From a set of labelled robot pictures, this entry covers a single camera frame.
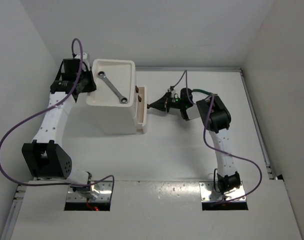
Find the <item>white drawer organizer cabinet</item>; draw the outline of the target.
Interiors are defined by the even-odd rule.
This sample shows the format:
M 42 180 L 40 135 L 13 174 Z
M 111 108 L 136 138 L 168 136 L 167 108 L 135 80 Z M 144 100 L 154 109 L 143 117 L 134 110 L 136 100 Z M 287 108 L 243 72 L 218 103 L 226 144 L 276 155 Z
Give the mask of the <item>white drawer organizer cabinet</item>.
M 128 99 L 121 104 L 112 90 L 98 77 L 98 72 L 105 72 L 107 78 Z M 134 118 L 137 101 L 135 87 L 140 85 L 136 65 L 132 60 L 100 59 L 92 64 L 92 75 L 96 90 L 86 97 L 86 104 L 96 120 L 100 130 L 108 135 L 135 135 L 137 133 Z

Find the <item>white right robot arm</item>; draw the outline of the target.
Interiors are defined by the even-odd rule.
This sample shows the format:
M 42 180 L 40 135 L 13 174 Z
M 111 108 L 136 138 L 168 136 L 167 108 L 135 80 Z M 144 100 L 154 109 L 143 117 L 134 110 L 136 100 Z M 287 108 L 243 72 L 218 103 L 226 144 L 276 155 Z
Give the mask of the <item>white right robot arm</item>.
M 240 175 L 230 152 L 228 130 L 231 114 L 218 95 L 185 87 L 178 96 L 171 87 L 160 99 L 147 107 L 165 113 L 170 109 L 178 109 L 185 121 L 201 118 L 205 130 L 211 136 L 216 155 L 217 169 L 214 175 L 217 176 L 217 182 L 214 189 L 224 194 L 241 185 Z

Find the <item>green handled pliers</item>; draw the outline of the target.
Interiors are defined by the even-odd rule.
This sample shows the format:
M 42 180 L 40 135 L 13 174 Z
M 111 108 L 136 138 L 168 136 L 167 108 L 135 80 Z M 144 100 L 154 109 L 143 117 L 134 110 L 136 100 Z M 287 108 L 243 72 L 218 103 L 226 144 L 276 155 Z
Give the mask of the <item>green handled pliers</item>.
M 195 88 L 192 90 L 193 93 L 201 93 L 201 94 L 205 94 L 207 96 L 211 96 L 211 95 L 216 95 L 215 93 L 203 90 L 203 89 L 199 89 L 199 88 Z

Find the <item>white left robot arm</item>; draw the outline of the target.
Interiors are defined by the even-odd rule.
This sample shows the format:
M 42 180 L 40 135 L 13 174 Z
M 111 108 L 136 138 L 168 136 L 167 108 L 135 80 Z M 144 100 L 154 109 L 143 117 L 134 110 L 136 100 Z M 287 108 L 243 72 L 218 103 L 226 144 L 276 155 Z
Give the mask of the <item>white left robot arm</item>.
M 135 135 L 147 128 L 147 89 L 138 83 L 136 65 L 131 60 L 95 59 L 86 53 L 62 60 L 50 86 L 49 111 L 30 143 L 21 152 L 36 178 L 61 180 L 81 197 L 104 198 L 104 185 L 92 175 L 73 166 L 62 148 L 63 134 L 79 95 L 99 129 L 108 135 Z

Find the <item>large silver ratchet wrench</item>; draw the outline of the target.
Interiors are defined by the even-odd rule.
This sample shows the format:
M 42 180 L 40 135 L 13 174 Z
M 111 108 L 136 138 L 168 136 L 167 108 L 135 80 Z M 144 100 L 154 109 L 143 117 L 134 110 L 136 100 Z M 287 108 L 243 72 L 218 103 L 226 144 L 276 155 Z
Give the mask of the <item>large silver ratchet wrench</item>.
M 99 71 L 97 73 L 97 76 L 111 89 L 111 91 L 117 96 L 117 98 L 119 99 L 119 102 L 121 104 L 127 104 L 128 103 L 128 99 L 123 96 L 119 90 L 112 84 L 112 82 L 108 79 L 108 77 L 106 76 L 106 73 L 104 71 Z

